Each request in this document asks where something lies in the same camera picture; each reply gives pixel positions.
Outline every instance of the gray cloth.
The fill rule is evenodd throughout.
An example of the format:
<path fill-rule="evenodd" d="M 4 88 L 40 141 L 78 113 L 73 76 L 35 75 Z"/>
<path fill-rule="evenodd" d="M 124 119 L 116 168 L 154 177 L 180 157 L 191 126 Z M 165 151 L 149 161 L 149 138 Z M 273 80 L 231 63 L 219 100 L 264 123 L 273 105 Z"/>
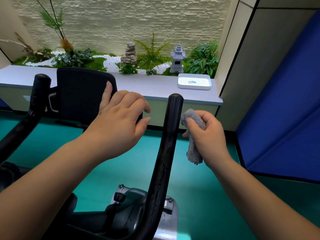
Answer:
<path fill-rule="evenodd" d="M 188 126 L 186 123 L 186 118 L 188 118 L 188 117 L 192 118 L 201 129 L 203 129 L 203 130 L 206 129 L 206 124 L 203 122 L 201 117 L 198 114 L 196 114 L 193 109 L 188 109 L 186 112 L 184 112 L 181 115 L 181 124 L 186 127 L 188 132 L 189 132 L 189 130 L 188 130 Z M 194 163 L 195 165 L 202 163 L 202 160 L 203 160 L 202 156 L 198 152 L 195 141 L 192 138 L 190 133 L 189 133 L 189 148 L 188 148 L 188 151 L 186 152 L 186 157 L 188 158 L 188 160 L 190 162 Z"/>

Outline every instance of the gray pagoda lantern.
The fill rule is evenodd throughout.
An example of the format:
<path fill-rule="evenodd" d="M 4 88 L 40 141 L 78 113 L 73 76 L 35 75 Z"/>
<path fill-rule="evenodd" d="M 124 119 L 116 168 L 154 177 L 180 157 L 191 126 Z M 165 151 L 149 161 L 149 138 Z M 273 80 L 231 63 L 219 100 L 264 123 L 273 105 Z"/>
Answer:
<path fill-rule="evenodd" d="M 186 58 L 186 52 L 181 48 L 181 44 L 171 51 L 173 62 L 170 66 L 170 73 L 183 73 L 182 60 Z"/>

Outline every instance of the left hand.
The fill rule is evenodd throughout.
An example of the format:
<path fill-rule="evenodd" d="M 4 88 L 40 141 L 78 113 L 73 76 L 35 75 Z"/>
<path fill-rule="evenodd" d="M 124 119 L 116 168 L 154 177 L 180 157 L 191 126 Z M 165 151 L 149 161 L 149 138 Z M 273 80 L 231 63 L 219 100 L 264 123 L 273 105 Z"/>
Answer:
<path fill-rule="evenodd" d="M 146 99 L 139 93 L 116 92 L 110 100 L 112 85 L 107 83 L 98 116 L 76 140 L 87 147 L 98 163 L 118 157 L 133 148 L 147 129 L 151 118 L 139 115 L 151 112 Z"/>

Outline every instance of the finger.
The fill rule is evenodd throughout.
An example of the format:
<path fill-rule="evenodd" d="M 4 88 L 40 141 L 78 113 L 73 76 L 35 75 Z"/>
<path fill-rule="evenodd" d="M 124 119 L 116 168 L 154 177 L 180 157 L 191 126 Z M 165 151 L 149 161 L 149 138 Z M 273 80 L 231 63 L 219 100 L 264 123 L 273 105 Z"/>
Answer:
<path fill-rule="evenodd" d="M 184 132 L 184 133 L 182 134 L 182 136 L 183 136 L 183 137 L 189 137 L 188 131 Z"/>
<path fill-rule="evenodd" d="M 150 113 L 151 109 L 150 109 L 150 105 L 148 104 L 148 102 L 144 99 L 138 99 L 136 100 L 131 106 L 130 106 L 130 112 L 134 115 L 134 119 L 137 120 L 139 115 L 141 115 L 141 113 L 143 111 Z"/>
<path fill-rule="evenodd" d="M 201 117 L 201 119 L 203 120 L 204 123 L 206 123 L 207 126 L 209 126 L 216 120 L 216 117 L 214 117 L 212 113 L 209 113 L 207 111 L 196 110 L 195 113 Z"/>
<path fill-rule="evenodd" d="M 201 137 L 203 130 L 197 125 L 197 123 L 192 118 L 188 117 L 186 119 L 186 125 L 188 127 L 189 133 L 195 140 Z"/>
<path fill-rule="evenodd" d="M 136 124 L 135 136 L 138 140 L 140 140 L 140 138 L 145 133 L 145 131 L 147 129 L 147 125 L 150 123 L 150 121 L 151 121 L 151 118 L 146 117 L 146 118 L 139 120 L 139 122 Z"/>
<path fill-rule="evenodd" d="M 120 106 L 123 108 L 129 108 L 138 99 L 146 100 L 141 94 L 137 92 L 129 92 L 123 97 L 122 101 L 120 102 Z"/>
<path fill-rule="evenodd" d="M 118 105 L 127 93 L 129 93 L 129 91 L 127 91 L 127 90 L 121 90 L 121 91 L 116 92 L 111 98 L 111 101 L 109 103 L 110 106 L 114 107 L 114 106 Z"/>
<path fill-rule="evenodd" d="M 112 84 L 110 81 L 108 81 L 106 83 L 106 88 L 102 94 L 102 99 L 101 99 L 101 103 L 99 106 L 99 112 L 102 109 L 106 108 L 108 106 L 108 104 L 110 103 L 111 93 L 112 93 Z"/>

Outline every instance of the white brick wall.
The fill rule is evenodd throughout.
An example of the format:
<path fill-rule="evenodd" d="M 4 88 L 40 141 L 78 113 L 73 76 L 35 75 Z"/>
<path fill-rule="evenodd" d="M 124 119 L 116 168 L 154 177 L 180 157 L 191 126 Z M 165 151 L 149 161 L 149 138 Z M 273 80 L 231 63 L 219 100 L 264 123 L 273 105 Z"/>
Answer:
<path fill-rule="evenodd" d="M 39 0 L 50 10 L 49 0 Z M 52 0 L 64 10 L 65 34 L 76 49 L 91 48 L 123 54 L 133 39 L 157 45 L 173 41 L 190 50 L 198 43 L 218 40 L 230 0 Z M 36 0 L 11 0 L 30 35 L 40 47 L 56 48 L 59 38 L 46 27 Z"/>

